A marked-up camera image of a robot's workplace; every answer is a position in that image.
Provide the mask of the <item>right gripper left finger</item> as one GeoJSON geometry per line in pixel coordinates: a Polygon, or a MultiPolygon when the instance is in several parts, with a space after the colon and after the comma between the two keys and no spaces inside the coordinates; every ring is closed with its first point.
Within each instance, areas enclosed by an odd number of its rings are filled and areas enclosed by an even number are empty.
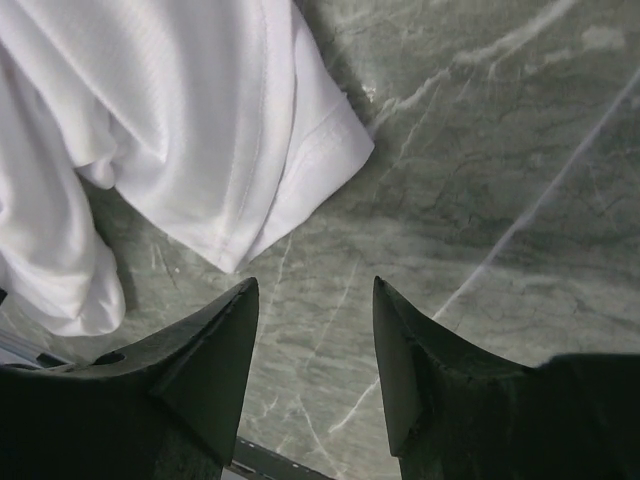
{"type": "Polygon", "coordinates": [[[233,458],[259,315],[249,278],[89,364],[1,368],[5,479],[217,479],[233,458]]]}

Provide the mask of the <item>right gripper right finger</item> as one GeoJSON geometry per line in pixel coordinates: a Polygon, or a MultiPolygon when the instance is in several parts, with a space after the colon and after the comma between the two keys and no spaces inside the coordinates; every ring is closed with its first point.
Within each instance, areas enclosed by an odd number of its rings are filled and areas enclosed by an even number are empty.
{"type": "Polygon", "coordinates": [[[405,479],[635,479],[639,358],[567,354],[527,367],[373,286],[390,452],[405,479]]]}

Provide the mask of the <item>white t-shirt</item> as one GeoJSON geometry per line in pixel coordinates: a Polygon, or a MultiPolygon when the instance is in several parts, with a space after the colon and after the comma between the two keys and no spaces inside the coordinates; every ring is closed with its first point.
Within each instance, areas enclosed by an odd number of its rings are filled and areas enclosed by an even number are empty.
{"type": "Polygon", "coordinates": [[[53,334],[125,315],[84,182],[231,273],[373,147],[290,1],[1,5],[1,287],[53,334]]]}

